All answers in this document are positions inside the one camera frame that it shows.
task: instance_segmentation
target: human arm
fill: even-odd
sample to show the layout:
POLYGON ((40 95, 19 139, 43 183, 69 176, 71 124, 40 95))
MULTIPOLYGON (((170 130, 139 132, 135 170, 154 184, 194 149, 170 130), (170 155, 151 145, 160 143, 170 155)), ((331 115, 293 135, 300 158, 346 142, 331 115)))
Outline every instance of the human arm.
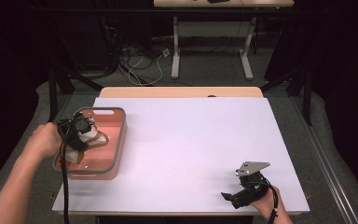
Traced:
POLYGON ((0 191, 0 223, 25 223, 34 175, 43 159, 59 151, 61 141, 53 123, 40 125, 28 139, 0 191))
MULTIPOLYGON (((292 224, 292 220, 287 215, 286 209, 284 208, 283 200, 279 189, 276 187, 273 188, 277 192, 278 196, 278 213, 275 217, 274 224, 292 224)), ((274 196, 272 193, 272 189, 268 189, 267 194, 263 198, 251 203, 251 206, 257 209, 264 218, 269 220, 271 212, 274 209, 274 196)))

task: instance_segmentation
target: white tabletop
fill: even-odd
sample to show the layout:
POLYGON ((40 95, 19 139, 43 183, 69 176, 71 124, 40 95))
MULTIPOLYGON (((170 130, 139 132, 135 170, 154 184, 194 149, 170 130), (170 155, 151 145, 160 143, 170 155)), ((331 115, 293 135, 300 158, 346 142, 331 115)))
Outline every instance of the white tabletop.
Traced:
POLYGON ((230 0, 209 3, 207 0, 154 0, 155 7, 292 7, 293 0, 230 0))
MULTIPOLYGON (((242 190, 235 170, 266 161, 290 214, 309 206, 265 98, 97 98, 127 114, 127 136, 113 180, 69 180, 69 211, 89 215, 254 215, 221 192, 242 190)), ((62 188, 52 208, 63 210, 62 188)))

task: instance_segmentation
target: human hand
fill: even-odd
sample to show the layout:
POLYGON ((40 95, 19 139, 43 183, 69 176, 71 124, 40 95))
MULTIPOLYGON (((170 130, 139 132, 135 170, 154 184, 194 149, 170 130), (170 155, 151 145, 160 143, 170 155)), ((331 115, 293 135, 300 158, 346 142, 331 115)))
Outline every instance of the human hand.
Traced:
POLYGON ((34 161, 42 161, 55 155, 60 149, 61 142, 62 139, 58 134, 57 125, 51 122, 39 125, 28 139, 21 157, 31 158, 30 160, 34 161))
MULTIPOLYGON (((275 189, 278 196, 278 213, 277 216, 275 217, 274 223, 291 224, 292 220, 287 215, 286 209, 284 208, 283 200, 279 189, 275 186, 272 187, 275 189)), ((271 216, 271 212, 274 209, 274 196, 273 196, 272 189, 268 189, 266 195, 263 198, 251 203, 251 206, 257 209, 266 220, 269 220, 269 217, 271 216)))

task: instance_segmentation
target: desk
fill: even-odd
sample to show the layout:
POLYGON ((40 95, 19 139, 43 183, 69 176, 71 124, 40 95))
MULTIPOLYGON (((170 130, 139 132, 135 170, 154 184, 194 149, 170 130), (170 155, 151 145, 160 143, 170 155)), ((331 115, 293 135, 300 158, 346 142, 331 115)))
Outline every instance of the desk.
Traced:
MULTIPOLYGON (((155 0, 155 7, 291 7, 293 0, 230 0, 210 4, 207 0, 155 0)), ((172 61, 172 78, 179 78, 179 37, 180 36, 236 36, 245 37, 243 49, 240 49, 243 72, 247 80, 253 80, 252 69, 247 58, 255 18, 250 21, 179 21, 173 18, 174 54, 172 61)))
MULTIPOLYGON (((252 206, 234 209, 220 194, 242 190, 235 170, 244 161, 270 162, 262 174, 280 187, 289 214, 309 212, 269 102, 258 88, 105 88, 94 106, 108 105, 127 113, 118 175, 70 179, 70 214, 256 215, 252 206), (189 98, 192 92, 195 98, 189 98)), ((52 210, 63 210, 62 189, 52 210)))

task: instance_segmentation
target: white desk leg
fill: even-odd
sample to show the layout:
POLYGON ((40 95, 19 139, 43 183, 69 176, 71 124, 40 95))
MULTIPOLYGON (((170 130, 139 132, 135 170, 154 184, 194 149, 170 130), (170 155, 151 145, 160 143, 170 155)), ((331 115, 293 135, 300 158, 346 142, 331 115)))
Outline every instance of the white desk leg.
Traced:
POLYGON ((251 21, 249 22, 249 27, 245 39, 245 46, 244 46, 245 49, 240 49, 243 72, 245 73, 246 80, 248 81, 252 81, 254 78, 252 74, 251 65, 249 64, 249 60, 248 60, 249 47, 251 46, 251 41, 255 30, 253 24, 255 24, 255 18, 252 18, 251 21))
POLYGON ((178 79, 179 78, 179 34, 178 34, 178 19, 177 17, 173 17, 173 60, 172 60, 172 72, 171 78, 178 79))

